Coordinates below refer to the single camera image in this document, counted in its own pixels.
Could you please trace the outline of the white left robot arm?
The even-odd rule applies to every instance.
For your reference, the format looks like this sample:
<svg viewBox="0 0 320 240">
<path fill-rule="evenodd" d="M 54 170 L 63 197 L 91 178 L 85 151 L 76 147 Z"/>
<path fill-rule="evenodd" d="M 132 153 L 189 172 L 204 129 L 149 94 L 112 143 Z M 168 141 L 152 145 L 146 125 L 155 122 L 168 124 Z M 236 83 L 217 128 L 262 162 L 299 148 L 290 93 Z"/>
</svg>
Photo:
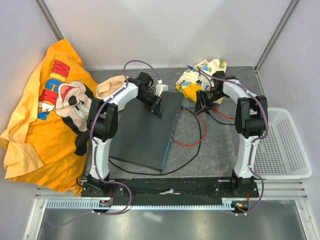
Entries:
<svg viewBox="0 0 320 240">
<path fill-rule="evenodd" d="M 141 72 L 137 78 L 125 75 L 112 77 L 96 87 L 97 97 L 91 102 L 87 129 L 92 143 L 92 162 L 87 181 L 99 197 L 110 191 L 109 151 L 112 138 L 118 130 L 118 113 L 129 101 L 138 99 L 149 112 L 161 117 L 162 96 L 151 91 L 152 77 Z"/>
</svg>

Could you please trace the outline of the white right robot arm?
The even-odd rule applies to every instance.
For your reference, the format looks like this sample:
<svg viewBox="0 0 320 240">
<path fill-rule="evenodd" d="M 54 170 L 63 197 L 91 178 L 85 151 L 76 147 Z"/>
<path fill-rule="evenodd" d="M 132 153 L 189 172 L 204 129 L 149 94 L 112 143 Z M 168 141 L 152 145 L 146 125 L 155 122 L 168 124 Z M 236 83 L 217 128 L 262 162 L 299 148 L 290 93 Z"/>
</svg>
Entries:
<svg viewBox="0 0 320 240">
<path fill-rule="evenodd" d="M 225 76 L 224 71 L 217 71 L 213 75 L 203 70 L 200 72 L 211 78 L 213 83 L 196 92 L 195 113 L 208 112 L 215 101 L 224 97 L 236 103 L 234 126 L 239 134 L 239 147 L 233 172 L 238 179 L 256 176 L 253 168 L 258 143 L 268 135 L 267 98 L 252 93 L 236 77 Z"/>
</svg>

